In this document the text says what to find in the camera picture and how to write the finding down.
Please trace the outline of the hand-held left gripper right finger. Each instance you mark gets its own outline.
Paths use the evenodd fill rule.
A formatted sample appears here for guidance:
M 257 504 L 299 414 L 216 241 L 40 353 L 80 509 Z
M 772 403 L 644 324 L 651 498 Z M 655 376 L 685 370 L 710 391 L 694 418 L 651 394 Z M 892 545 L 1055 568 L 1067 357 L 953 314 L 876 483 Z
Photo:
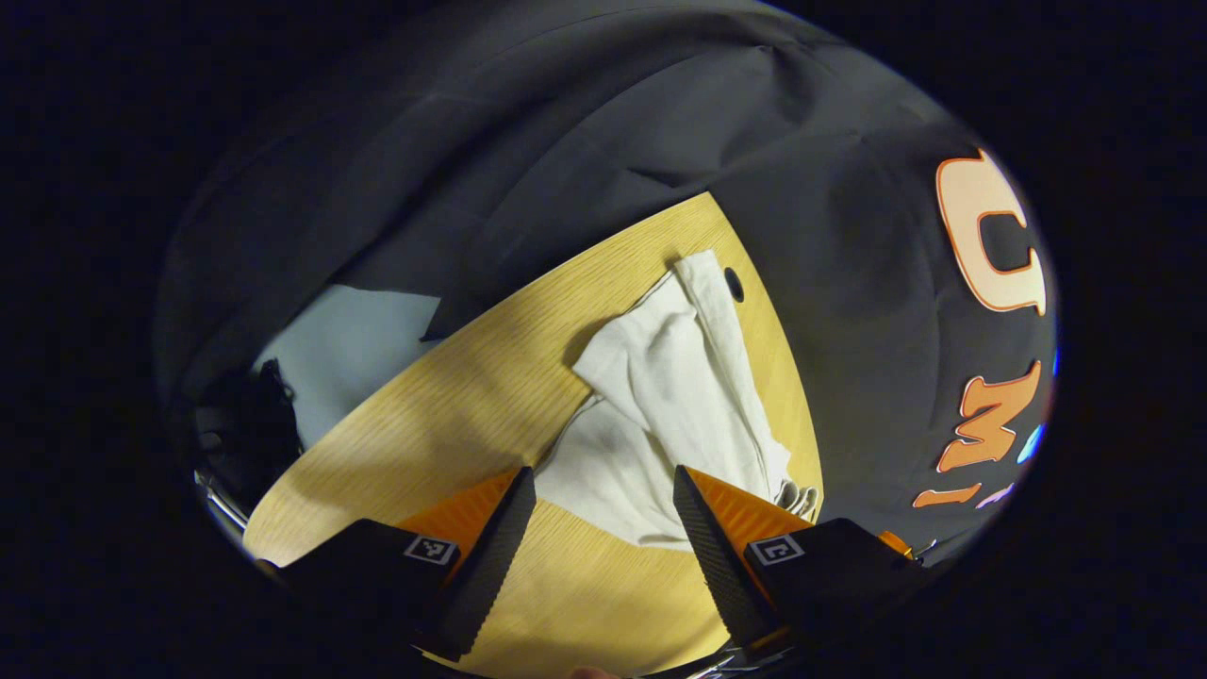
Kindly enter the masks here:
M 917 561 L 853 521 L 811 523 L 686 466 L 674 504 L 721 622 L 754 656 L 853 639 L 921 589 Z

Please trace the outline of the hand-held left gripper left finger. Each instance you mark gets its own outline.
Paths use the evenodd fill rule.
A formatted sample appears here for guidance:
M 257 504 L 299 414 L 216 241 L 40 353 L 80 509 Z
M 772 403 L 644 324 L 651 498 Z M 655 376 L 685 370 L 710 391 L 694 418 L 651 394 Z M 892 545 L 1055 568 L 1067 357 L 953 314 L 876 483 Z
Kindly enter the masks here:
M 262 570 L 357 636 L 457 661 L 486 624 L 536 507 L 521 467 L 398 523 L 354 521 L 288 563 Z

